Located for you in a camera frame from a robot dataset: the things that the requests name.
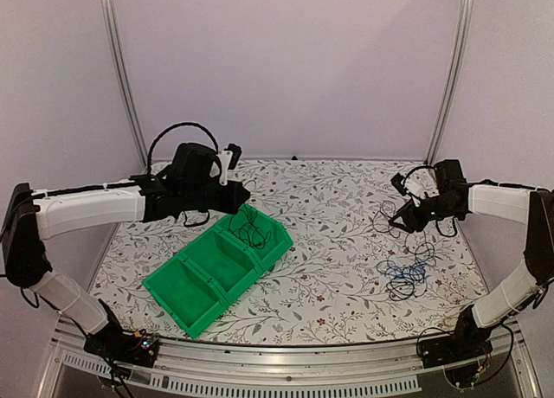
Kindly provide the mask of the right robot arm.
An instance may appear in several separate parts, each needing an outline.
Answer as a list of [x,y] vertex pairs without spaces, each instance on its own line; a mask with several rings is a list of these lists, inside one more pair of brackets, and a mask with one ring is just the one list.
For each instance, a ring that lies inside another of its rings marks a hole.
[[527,307],[538,308],[553,287],[553,192],[491,179],[471,182],[457,159],[426,169],[434,177],[433,189],[415,178],[418,167],[391,178],[391,185],[408,200],[389,224],[413,234],[431,222],[469,222],[464,235],[490,291],[460,313],[448,339],[451,357],[465,360],[492,329]]

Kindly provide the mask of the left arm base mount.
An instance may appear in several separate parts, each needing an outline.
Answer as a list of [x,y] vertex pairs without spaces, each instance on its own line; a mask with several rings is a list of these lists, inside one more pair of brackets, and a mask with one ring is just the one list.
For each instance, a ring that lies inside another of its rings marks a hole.
[[124,331],[109,324],[98,333],[87,335],[84,351],[109,361],[152,368],[158,356],[158,340],[158,334]]

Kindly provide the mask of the aluminium frame post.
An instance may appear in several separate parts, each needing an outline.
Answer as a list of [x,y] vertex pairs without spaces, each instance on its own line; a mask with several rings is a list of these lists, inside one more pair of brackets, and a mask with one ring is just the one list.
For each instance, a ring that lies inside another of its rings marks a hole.
[[455,90],[462,68],[472,14],[473,0],[461,0],[457,25],[454,32],[454,46],[448,67],[446,83],[441,96],[435,126],[425,157],[425,162],[427,164],[433,164],[435,162],[441,147],[441,141],[446,130],[449,114],[454,102]]
[[147,149],[144,133],[139,122],[137,108],[132,94],[131,82],[126,68],[124,51],[120,39],[114,0],[100,0],[105,22],[108,46],[113,60],[116,81],[118,83],[127,123],[140,163],[147,165]]

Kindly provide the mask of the green three-compartment bin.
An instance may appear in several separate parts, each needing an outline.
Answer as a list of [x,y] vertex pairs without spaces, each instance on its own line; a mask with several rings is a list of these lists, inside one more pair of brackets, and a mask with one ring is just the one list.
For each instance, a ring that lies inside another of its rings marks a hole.
[[245,204],[190,242],[143,287],[197,339],[293,246],[285,227]]

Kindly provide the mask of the left aluminium frame post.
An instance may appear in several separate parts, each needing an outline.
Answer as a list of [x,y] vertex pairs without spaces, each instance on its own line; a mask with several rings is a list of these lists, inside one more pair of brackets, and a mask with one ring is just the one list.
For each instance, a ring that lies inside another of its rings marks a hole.
[[132,94],[131,82],[126,68],[124,51],[120,39],[114,0],[100,0],[105,22],[108,46],[113,60],[116,81],[118,83],[127,123],[140,163],[147,165],[147,149],[144,133],[139,122],[137,108]]

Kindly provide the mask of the right aluminium frame post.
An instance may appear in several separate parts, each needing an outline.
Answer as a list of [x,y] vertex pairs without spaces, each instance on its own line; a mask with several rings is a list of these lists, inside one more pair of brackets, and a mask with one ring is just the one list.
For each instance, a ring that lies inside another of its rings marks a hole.
[[446,83],[441,96],[435,126],[425,157],[425,162],[427,164],[433,164],[435,162],[441,147],[441,141],[446,130],[449,114],[454,102],[455,90],[462,68],[472,14],[473,0],[461,0],[457,25],[454,32],[454,46],[448,67]]

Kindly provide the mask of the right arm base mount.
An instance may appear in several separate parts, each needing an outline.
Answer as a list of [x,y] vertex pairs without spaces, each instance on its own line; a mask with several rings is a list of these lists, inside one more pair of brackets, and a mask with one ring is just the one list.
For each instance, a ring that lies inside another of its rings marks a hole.
[[454,332],[416,341],[416,354],[425,369],[459,363],[493,351],[491,330],[478,329],[474,334],[457,336]]

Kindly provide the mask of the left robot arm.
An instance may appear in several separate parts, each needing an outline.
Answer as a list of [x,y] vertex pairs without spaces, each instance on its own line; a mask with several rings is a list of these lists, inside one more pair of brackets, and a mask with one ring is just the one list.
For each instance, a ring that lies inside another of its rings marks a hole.
[[106,224],[178,219],[188,211],[235,214],[250,197],[242,183],[229,179],[241,154],[236,144],[182,143],[159,173],[148,166],[118,182],[58,190],[19,183],[2,224],[3,277],[71,318],[109,357],[122,357],[130,334],[107,305],[53,269],[44,242]]

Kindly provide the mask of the front aluminium rail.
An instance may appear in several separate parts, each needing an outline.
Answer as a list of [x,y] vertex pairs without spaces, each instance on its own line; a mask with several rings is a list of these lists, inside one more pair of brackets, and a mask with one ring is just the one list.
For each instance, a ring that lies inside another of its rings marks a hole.
[[172,338],[150,368],[123,365],[112,376],[87,354],[74,324],[61,319],[39,376],[38,397],[544,397],[515,321],[492,334],[483,376],[463,388],[453,378],[473,361],[428,366],[423,337],[393,342],[250,346]]

